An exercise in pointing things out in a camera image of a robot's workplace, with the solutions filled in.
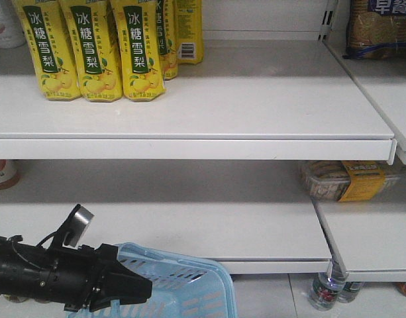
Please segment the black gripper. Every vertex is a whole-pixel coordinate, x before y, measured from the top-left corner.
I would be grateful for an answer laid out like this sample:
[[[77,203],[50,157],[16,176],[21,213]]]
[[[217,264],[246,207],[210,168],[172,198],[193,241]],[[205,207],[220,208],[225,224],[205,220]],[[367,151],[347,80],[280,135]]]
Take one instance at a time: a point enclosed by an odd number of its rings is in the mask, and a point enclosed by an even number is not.
[[[117,259],[117,246],[49,248],[46,255],[51,260],[46,297],[63,303],[67,311],[86,307],[94,312],[110,307],[112,301],[146,303],[152,296],[152,282],[129,274]]]

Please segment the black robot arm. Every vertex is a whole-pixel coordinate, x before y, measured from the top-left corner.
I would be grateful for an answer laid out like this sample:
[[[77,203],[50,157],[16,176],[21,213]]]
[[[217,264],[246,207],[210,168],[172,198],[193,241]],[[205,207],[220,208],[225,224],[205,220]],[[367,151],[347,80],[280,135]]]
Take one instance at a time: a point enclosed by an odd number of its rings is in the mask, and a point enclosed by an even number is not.
[[[94,312],[113,300],[147,302],[152,282],[121,264],[117,254],[110,244],[43,248],[0,237],[0,294],[61,303],[70,312]]]

